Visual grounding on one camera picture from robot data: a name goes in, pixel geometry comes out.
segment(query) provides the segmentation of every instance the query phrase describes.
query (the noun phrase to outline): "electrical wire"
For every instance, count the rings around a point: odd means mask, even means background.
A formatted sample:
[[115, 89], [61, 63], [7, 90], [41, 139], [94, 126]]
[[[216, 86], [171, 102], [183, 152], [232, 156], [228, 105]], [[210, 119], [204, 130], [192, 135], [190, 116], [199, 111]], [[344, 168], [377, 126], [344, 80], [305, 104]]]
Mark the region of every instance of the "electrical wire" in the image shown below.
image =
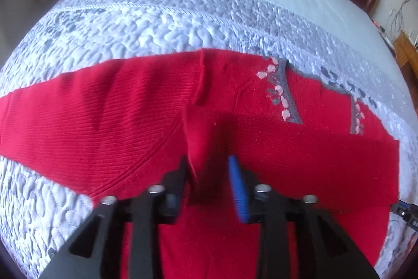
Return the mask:
[[410, 0], [404, 0], [404, 2], [401, 4], [399, 10], [396, 12], [392, 23], [390, 25], [390, 32], [393, 35], [394, 32], [400, 33], [404, 28], [404, 21], [403, 21], [403, 7], [406, 3], [408, 3]]

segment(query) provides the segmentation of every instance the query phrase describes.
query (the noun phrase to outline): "screw head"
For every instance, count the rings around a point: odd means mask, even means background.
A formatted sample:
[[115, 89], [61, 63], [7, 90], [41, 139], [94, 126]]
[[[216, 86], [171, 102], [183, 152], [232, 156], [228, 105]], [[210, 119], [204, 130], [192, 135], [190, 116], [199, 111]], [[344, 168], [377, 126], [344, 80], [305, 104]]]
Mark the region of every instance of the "screw head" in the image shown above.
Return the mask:
[[148, 193], [151, 194], [161, 194], [164, 193], [166, 190], [166, 187], [164, 187], [162, 184], [155, 184], [148, 187]]
[[254, 187], [257, 193], [268, 193], [271, 191], [271, 187], [268, 184], [258, 184]]
[[305, 195], [305, 196], [304, 196], [303, 201], [304, 201], [304, 203], [306, 203], [306, 204], [315, 204], [315, 203], [317, 203], [319, 200], [318, 200], [318, 197], [317, 197], [316, 195], [309, 194], [309, 195]]
[[116, 202], [116, 197], [108, 195], [102, 199], [103, 204], [114, 204]]

